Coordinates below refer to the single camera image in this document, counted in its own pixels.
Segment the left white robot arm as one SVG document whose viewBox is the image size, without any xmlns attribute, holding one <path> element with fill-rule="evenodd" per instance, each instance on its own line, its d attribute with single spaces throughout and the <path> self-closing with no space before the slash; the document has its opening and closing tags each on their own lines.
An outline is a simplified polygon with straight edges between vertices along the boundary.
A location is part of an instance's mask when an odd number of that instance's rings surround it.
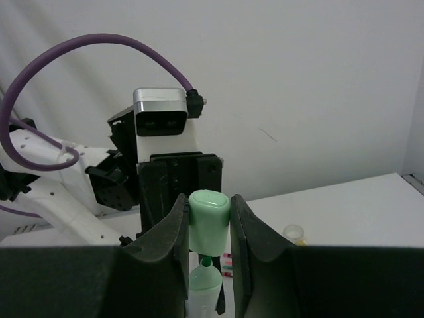
<svg viewBox="0 0 424 318">
<path fill-rule="evenodd" d="M 1 200 L 27 208 L 70 246 L 1 249 L 2 317 L 184 317 L 188 197 L 221 189 L 222 161 L 180 136 L 142 149 L 131 108 L 108 121 L 112 150 L 77 145 L 76 164 L 37 172 L 1 158 Z"/>
</svg>

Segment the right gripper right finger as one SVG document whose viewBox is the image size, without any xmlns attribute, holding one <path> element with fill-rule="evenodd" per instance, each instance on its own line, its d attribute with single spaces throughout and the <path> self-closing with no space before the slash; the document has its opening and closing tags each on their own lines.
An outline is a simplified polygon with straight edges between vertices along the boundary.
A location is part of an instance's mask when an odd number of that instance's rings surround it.
<svg viewBox="0 0 424 318">
<path fill-rule="evenodd" d="M 300 247 L 231 198 L 237 317 L 422 317 L 423 250 Z"/>
</svg>

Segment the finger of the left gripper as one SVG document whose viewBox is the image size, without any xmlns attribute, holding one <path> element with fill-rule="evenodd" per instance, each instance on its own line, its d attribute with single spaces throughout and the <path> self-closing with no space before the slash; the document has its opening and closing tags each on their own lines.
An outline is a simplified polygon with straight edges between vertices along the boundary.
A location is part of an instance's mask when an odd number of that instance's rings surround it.
<svg viewBox="0 0 424 318">
<path fill-rule="evenodd" d="M 218 269 L 219 273 L 221 276 L 222 275 L 222 269 L 221 269 L 221 259 L 219 256 L 216 257 L 212 257 L 212 262 L 213 262 L 213 266 Z M 225 293 L 224 293 L 224 287 L 223 284 L 221 284 L 221 289 L 219 292 L 219 296 L 218 296 L 218 300 L 217 300 L 217 305 L 215 308 L 217 315 L 222 315 L 225 313 L 226 310 L 226 301 L 225 301 Z"/>
</svg>

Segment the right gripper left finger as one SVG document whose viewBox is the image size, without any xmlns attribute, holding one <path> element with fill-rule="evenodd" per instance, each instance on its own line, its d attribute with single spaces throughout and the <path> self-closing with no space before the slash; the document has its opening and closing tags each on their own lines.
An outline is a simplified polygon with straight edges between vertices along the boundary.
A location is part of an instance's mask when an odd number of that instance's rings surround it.
<svg viewBox="0 0 424 318">
<path fill-rule="evenodd" d="M 183 317 L 187 197 L 124 247 L 1 249 L 2 317 Z"/>
</svg>

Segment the green highlighter cap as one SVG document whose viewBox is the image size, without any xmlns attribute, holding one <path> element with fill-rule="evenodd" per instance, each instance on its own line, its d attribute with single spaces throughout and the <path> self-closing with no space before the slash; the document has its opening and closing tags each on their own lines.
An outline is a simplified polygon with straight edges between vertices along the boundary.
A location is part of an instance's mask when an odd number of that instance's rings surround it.
<svg viewBox="0 0 424 318">
<path fill-rule="evenodd" d="M 230 221 L 230 199 L 223 193 L 198 190 L 189 196 L 189 247 L 218 257 L 225 252 Z"/>
</svg>

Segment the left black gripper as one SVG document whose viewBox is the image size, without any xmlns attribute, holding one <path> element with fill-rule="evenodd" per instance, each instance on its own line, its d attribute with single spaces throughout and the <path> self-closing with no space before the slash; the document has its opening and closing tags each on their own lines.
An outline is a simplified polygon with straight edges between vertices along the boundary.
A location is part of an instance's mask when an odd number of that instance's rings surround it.
<svg viewBox="0 0 424 318">
<path fill-rule="evenodd" d="M 85 169 L 100 205 L 128 211 L 139 206 L 145 233 L 169 212 L 180 194 L 201 189 L 221 191 L 223 163 L 216 154 L 175 152 L 153 154 L 139 164 L 132 107 L 107 121 L 114 150 L 97 165 Z"/>
</svg>

